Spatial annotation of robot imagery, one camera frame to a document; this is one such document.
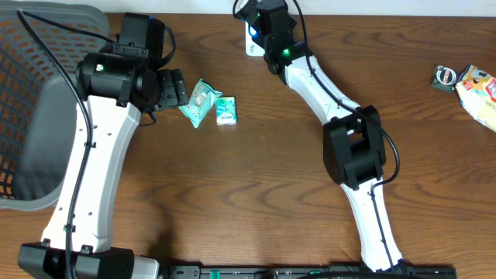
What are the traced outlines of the large yellow wipes packet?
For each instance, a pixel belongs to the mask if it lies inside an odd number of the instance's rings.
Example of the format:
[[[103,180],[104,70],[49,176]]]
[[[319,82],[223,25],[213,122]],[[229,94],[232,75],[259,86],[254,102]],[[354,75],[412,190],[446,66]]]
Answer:
[[[460,74],[455,89],[469,115],[495,131],[495,77],[469,64]]]

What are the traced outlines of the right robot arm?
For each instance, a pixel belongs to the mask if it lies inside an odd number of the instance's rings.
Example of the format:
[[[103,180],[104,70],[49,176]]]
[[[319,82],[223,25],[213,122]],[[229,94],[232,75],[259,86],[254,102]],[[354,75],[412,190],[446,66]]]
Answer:
[[[269,72],[298,93],[322,124],[323,161],[332,181],[350,202],[361,245],[361,260],[374,273],[400,273],[402,255],[394,242],[384,204],[385,147],[400,157],[381,126],[378,111],[348,98],[326,76],[310,50],[308,39],[297,40],[294,18],[285,1],[236,1],[232,15],[246,25],[246,36],[262,49]]]

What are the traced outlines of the mint Zappy wipes packet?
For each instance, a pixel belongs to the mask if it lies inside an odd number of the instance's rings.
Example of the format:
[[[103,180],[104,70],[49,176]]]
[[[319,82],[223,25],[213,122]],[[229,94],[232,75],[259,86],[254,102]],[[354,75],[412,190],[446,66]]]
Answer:
[[[181,106],[181,112],[198,128],[204,117],[208,114],[217,98],[223,95],[221,91],[214,89],[207,81],[200,78],[191,93],[189,103]]]

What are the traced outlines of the Zam-Buk ointment tin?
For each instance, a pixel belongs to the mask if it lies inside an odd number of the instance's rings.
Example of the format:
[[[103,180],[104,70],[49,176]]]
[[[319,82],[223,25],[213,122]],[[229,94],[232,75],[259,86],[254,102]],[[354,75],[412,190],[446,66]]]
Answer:
[[[441,91],[453,93],[459,76],[460,74],[452,68],[438,64],[434,67],[429,85]]]

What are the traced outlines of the teal tissue pack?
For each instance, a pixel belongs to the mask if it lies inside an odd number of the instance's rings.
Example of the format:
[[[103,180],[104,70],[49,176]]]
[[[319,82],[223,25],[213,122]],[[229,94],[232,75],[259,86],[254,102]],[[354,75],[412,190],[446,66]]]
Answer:
[[[221,97],[215,101],[216,123],[218,126],[237,124],[236,100],[234,97]]]

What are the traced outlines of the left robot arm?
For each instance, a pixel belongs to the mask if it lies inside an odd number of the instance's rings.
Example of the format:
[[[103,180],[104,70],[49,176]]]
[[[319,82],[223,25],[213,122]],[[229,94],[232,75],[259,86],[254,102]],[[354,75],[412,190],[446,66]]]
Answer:
[[[112,245],[112,214],[123,161],[143,114],[188,103],[180,70],[169,70],[170,27],[126,13],[121,33],[88,53],[67,79],[77,102],[70,159],[55,211],[18,264],[34,278],[160,278],[160,262]]]

